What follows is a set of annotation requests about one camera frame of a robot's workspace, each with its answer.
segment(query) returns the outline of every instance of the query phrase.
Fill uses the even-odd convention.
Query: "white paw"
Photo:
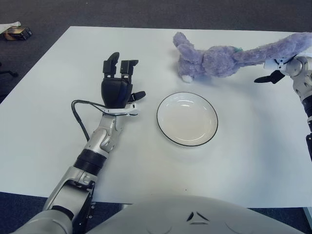
[[[193,77],[191,76],[188,76],[188,75],[184,75],[182,76],[182,80],[185,82],[185,83],[191,83],[193,81]]]

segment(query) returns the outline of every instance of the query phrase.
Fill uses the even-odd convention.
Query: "plush ear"
[[[202,54],[191,45],[180,44],[177,49],[185,60],[191,63],[202,63]]]
[[[254,65],[268,59],[291,58],[312,46],[312,33],[294,33],[275,43],[237,52],[233,58],[238,63]]]
[[[174,35],[174,45],[178,47],[180,44],[188,44],[194,47],[194,45],[192,45],[190,41],[187,40],[186,36],[183,33],[178,32]]]

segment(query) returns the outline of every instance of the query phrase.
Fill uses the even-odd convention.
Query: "purple stuffed animal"
[[[196,50],[183,33],[176,33],[174,44],[181,53],[179,75],[190,83],[202,76],[227,77],[240,67],[262,64],[268,59],[291,58],[312,45],[312,33],[294,33],[278,42],[247,51],[233,46]]]

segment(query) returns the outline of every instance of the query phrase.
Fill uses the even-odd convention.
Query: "box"
[[[2,33],[6,40],[27,40],[32,32],[28,27],[13,26]]]

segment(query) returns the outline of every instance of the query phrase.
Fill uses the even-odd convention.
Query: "chair leg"
[[[12,72],[12,71],[0,71],[0,75],[1,74],[7,74],[7,73],[9,73],[11,76],[13,76],[13,77],[17,77],[18,76],[18,74],[17,74],[17,72]]]

